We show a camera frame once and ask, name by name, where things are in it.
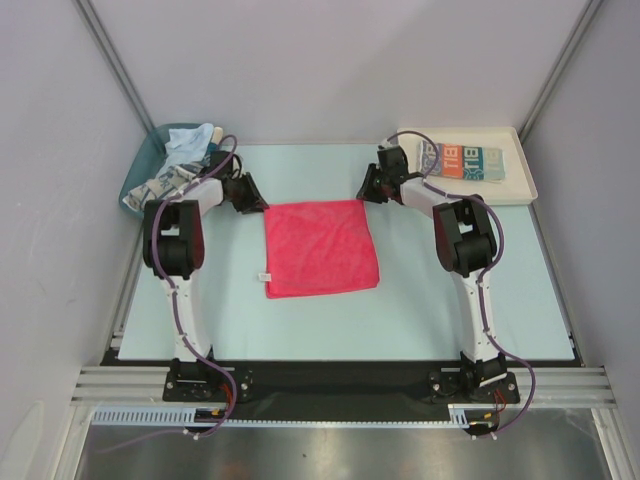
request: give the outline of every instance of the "white wall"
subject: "white wall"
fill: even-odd
[[[39,480],[106,338],[137,227],[116,196],[144,135],[72,2],[2,2],[0,38],[0,457],[44,400]]]
[[[157,124],[244,142],[519,127],[585,0],[95,0]]]
[[[640,2],[605,4],[525,144],[578,340],[640,448]]]

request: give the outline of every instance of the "blue container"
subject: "blue container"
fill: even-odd
[[[169,129],[171,128],[198,128],[201,123],[168,123],[160,127],[155,128],[147,138],[144,139],[136,158],[131,164],[127,178],[122,185],[120,195],[118,196],[118,203],[120,206],[131,215],[135,215],[140,220],[144,218],[144,212],[134,212],[124,203],[122,199],[127,196],[130,190],[142,185],[150,178],[154,178],[160,171],[164,160],[167,158],[167,151],[164,148],[164,144],[169,141]]]

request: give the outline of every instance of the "purple cable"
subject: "purple cable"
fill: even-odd
[[[212,171],[210,171],[204,177],[196,179],[195,181],[190,183],[187,186],[187,188],[184,189],[184,191],[182,193],[177,193],[177,194],[174,194],[174,195],[172,195],[170,197],[167,197],[160,204],[160,207],[158,207],[158,212],[156,213],[156,216],[153,219],[153,227],[152,227],[152,230],[151,230],[151,257],[153,259],[153,263],[154,263],[154,265],[156,267],[156,270],[160,274],[160,277],[163,280],[165,280],[169,284],[171,289],[173,290],[173,293],[171,294],[171,304],[173,306],[173,319],[174,319],[174,322],[175,322],[175,325],[176,325],[176,330],[178,331],[178,335],[180,335],[182,337],[182,341],[184,342],[185,347],[187,348],[187,350],[189,350],[193,354],[194,357],[196,357],[198,360],[200,360],[202,363],[204,363],[208,367],[211,367],[214,370],[216,370],[216,371],[220,372],[221,374],[223,374],[227,378],[227,380],[229,380],[229,383],[231,384],[231,392],[232,392],[231,403],[227,407],[227,410],[226,410],[225,414],[209,430],[207,430],[207,431],[205,431],[205,432],[203,432],[201,434],[192,435],[192,437],[196,438],[196,439],[197,438],[207,438],[207,437],[213,435],[222,426],[222,424],[225,421],[227,421],[227,419],[231,416],[231,414],[233,413],[233,409],[236,406],[236,398],[238,396],[238,389],[237,389],[237,385],[236,385],[235,380],[233,379],[233,377],[231,376],[231,374],[229,372],[227,372],[224,368],[220,367],[219,365],[216,365],[215,363],[211,362],[207,358],[205,358],[202,355],[200,355],[198,353],[198,351],[195,348],[193,348],[193,345],[191,345],[191,343],[189,343],[189,340],[187,340],[187,336],[185,335],[184,330],[182,328],[182,324],[180,323],[180,312],[178,311],[178,292],[176,290],[176,284],[171,279],[171,277],[169,277],[167,275],[167,273],[164,271],[164,269],[162,268],[162,265],[160,263],[160,257],[158,255],[158,232],[160,230],[160,218],[162,217],[162,212],[164,212],[165,208],[167,208],[167,205],[169,205],[172,201],[175,201],[175,200],[178,200],[179,198],[182,198],[184,195],[186,195],[187,193],[192,191],[194,188],[197,188],[198,185],[200,185],[200,183],[203,180],[207,180],[207,179],[213,177],[222,168],[224,168],[224,166],[233,158],[233,154],[236,152],[236,148],[238,146],[238,139],[236,138],[235,135],[226,135],[226,136],[222,137],[222,139],[218,143],[218,146],[221,145],[222,142],[224,142],[227,139],[232,139],[233,140],[233,146],[231,147],[231,151],[229,152],[229,154],[224,158],[224,160],[220,163],[220,165],[218,165],[216,168],[214,168]],[[102,453],[102,454],[110,453],[110,452],[113,452],[115,450],[119,450],[119,449],[125,448],[125,447],[130,447],[131,445],[135,445],[135,444],[137,444],[139,442],[143,442],[145,440],[150,440],[151,438],[159,437],[161,435],[170,434],[170,433],[184,434],[184,430],[169,429],[169,428],[168,429],[164,429],[164,430],[158,430],[158,431],[155,431],[155,432],[148,433],[146,435],[142,435],[141,437],[137,437],[137,438],[134,438],[132,440],[128,440],[126,442],[120,443],[118,445],[114,445],[113,447],[108,447],[108,448],[105,448],[105,449],[102,449],[102,450],[97,450],[97,453]]]
[[[429,167],[429,169],[424,173],[423,185],[425,186],[425,188],[427,188],[428,190],[431,190],[434,193],[437,193],[438,195],[442,195],[445,198],[455,198],[458,200],[470,200],[472,202],[477,203],[482,208],[484,208],[486,212],[491,216],[494,223],[496,224],[496,228],[498,229],[499,246],[498,246],[498,253],[496,255],[496,258],[494,258],[493,261],[489,265],[487,265],[487,267],[484,270],[482,270],[482,272],[480,272],[480,275],[478,275],[478,300],[480,301],[480,314],[482,316],[482,326],[484,328],[485,335],[487,336],[491,344],[494,346],[494,348],[498,350],[500,353],[502,353],[505,357],[509,357],[512,360],[521,364],[523,367],[525,367],[529,371],[529,375],[531,375],[531,391],[529,392],[527,401],[523,405],[522,409],[518,412],[518,414],[513,418],[513,420],[511,420],[506,425],[499,427],[495,433],[504,432],[505,430],[509,429],[512,425],[514,425],[516,422],[518,422],[522,418],[522,416],[529,410],[529,407],[531,406],[531,402],[533,402],[533,397],[536,392],[536,374],[533,371],[533,367],[531,366],[531,364],[527,362],[525,359],[520,358],[517,355],[514,355],[513,353],[508,352],[507,350],[502,348],[502,346],[497,342],[497,340],[491,334],[491,330],[489,328],[489,320],[487,319],[487,310],[486,310],[485,298],[484,298],[484,288],[482,287],[482,279],[485,277],[487,273],[489,273],[489,271],[493,267],[495,267],[498,264],[498,262],[502,258],[502,255],[504,254],[504,230],[502,228],[502,224],[500,223],[500,219],[498,219],[498,215],[496,214],[496,212],[493,210],[493,208],[487,205],[480,198],[469,196],[469,195],[458,195],[458,194],[447,193],[444,190],[438,187],[434,187],[433,185],[430,185],[427,183],[427,176],[433,171],[433,169],[436,167],[438,163],[438,160],[440,159],[440,152],[438,151],[438,147],[433,142],[433,140],[431,140],[425,134],[420,133],[418,131],[403,130],[402,132],[397,132],[391,135],[389,138],[387,138],[387,141],[390,142],[391,140],[399,137],[400,135],[409,135],[409,134],[417,135],[418,137],[426,140],[431,144],[431,146],[434,148],[436,152],[436,158],[435,158],[435,161],[433,162],[433,165],[431,165],[431,167]]]

